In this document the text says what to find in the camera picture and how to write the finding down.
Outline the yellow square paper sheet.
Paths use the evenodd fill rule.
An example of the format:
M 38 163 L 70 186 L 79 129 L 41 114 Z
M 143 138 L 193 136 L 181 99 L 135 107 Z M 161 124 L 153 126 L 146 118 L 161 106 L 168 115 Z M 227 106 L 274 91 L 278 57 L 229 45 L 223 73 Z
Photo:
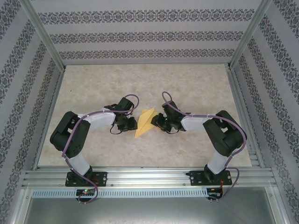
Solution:
M 135 138 L 139 137 L 140 135 L 144 134 L 148 130 L 152 129 L 154 125 L 151 123 L 152 119 L 158 115 L 158 112 L 155 108 L 151 109 L 142 109 L 142 113 L 139 116 L 137 122 L 137 130 L 135 132 Z

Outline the grey sheet metal tray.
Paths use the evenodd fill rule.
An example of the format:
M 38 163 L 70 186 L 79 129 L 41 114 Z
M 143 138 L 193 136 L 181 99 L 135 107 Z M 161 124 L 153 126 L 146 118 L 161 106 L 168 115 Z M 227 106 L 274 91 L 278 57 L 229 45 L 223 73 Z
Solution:
M 25 224 L 275 224 L 267 205 L 244 208 L 203 198 L 31 200 Z

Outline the aluminium mounting rail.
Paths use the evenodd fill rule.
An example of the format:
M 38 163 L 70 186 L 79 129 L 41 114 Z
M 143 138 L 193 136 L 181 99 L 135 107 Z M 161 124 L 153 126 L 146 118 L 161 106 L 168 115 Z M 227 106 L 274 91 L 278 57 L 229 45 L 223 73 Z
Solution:
M 201 167 L 93 167 L 96 172 L 107 172 L 107 188 L 189 188 L 186 175 Z M 21 183 L 23 189 L 64 189 L 69 168 L 65 166 L 40 166 L 26 171 Z M 276 187 L 271 168 L 243 167 L 230 170 L 236 187 Z

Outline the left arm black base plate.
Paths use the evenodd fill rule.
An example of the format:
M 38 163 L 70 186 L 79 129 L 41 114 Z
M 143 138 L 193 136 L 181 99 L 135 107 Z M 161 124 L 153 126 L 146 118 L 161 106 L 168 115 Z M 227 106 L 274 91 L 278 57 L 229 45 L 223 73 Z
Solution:
M 105 187 L 107 182 L 107 172 L 91 172 L 84 177 L 92 181 L 97 187 Z M 93 184 L 78 176 L 74 172 L 68 172 L 65 180 L 66 187 L 92 187 Z

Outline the aluminium side rail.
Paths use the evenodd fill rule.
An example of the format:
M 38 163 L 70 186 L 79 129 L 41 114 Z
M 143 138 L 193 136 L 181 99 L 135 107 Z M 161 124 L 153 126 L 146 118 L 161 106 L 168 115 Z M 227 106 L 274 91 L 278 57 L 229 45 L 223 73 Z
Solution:
M 47 111 L 46 120 L 45 120 L 44 126 L 42 128 L 42 135 L 40 136 L 40 139 L 38 141 L 36 152 L 34 154 L 32 166 L 31 166 L 30 170 L 36 170 L 37 167 L 38 167 L 38 162 L 39 162 L 41 152 L 42 152 L 42 149 L 43 149 L 43 145 L 44 145 L 44 142 L 45 142 L 45 139 L 46 139 L 47 131 L 48 131 L 49 126 L 50 126 L 50 121 L 51 121 L 52 114 L 53 114 L 54 108 L 55 108 L 55 104 L 56 104 L 56 101 L 57 101 L 57 98 L 58 98 L 58 95 L 59 95 L 59 91 L 60 91 L 60 88 L 61 88 L 61 85 L 62 85 L 65 70 L 66 70 L 66 66 L 59 73 L 59 76 L 57 78 L 55 89 L 53 91 L 51 101 L 50 101 L 50 104 L 49 104 L 49 108 L 48 108 L 48 111 Z
M 263 162 L 260 149 L 258 146 L 258 142 L 256 140 L 256 137 L 254 135 L 254 130 L 251 125 L 250 119 L 249 119 L 249 114 L 246 109 L 245 102 L 242 97 L 241 89 L 239 87 L 239 84 L 237 82 L 237 78 L 235 76 L 235 73 L 233 70 L 229 68 L 228 65 L 225 65 L 226 73 L 228 76 L 228 81 L 231 87 L 231 91 L 233 94 L 233 98 L 235 101 L 235 106 L 237 109 L 237 113 L 239 116 L 240 124 L 245 131 L 247 135 L 247 149 L 248 153 L 250 156 L 255 155 L 255 159 L 250 159 L 251 160 L 251 165 L 253 167 L 260 167 L 260 168 L 265 168 L 265 164 Z

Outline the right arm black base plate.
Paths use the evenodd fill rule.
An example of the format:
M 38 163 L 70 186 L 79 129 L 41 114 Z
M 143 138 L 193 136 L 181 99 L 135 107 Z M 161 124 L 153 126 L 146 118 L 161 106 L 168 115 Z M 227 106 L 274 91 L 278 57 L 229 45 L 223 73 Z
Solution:
M 216 175 L 209 171 L 194 170 L 190 171 L 188 175 L 192 186 L 232 185 L 231 174 L 228 170 Z

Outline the aluminium frame post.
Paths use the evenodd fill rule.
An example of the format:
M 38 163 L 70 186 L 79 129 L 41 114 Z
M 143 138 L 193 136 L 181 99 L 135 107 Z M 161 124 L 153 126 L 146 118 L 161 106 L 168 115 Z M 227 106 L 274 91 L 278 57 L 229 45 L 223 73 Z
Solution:
M 28 18 L 30 19 L 31 23 L 35 27 L 39 37 L 43 41 L 44 45 L 46 46 L 47 50 L 49 51 L 52 59 L 54 60 L 56 66 L 60 71 L 65 71 L 65 64 L 57 51 L 49 33 L 47 32 L 45 26 L 43 25 L 38 13 L 34 9 L 30 0 L 18 0 L 21 4 L 21 7 L 24 9 L 25 13 L 27 14 Z
M 263 18 L 264 14 L 266 13 L 271 3 L 272 0 L 261 0 L 238 46 L 236 47 L 236 50 L 234 51 L 230 62 L 228 63 L 228 68 L 230 70 L 232 70 L 237 65 L 239 58 L 241 57 L 243 51 L 245 50 L 248 42 L 250 41 L 256 28 L 258 27 L 258 24 L 260 23 L 261 19 Z

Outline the aluminium frame beam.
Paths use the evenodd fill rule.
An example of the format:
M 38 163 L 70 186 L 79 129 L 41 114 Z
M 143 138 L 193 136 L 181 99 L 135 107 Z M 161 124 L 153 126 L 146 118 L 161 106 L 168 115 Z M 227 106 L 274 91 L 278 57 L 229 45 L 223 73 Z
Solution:
M 278 187 L 265 187 L 275 224 L 291 224 Z
M 24 224 L 30 205 L 32 189 L 21 189 L 8 224 Z

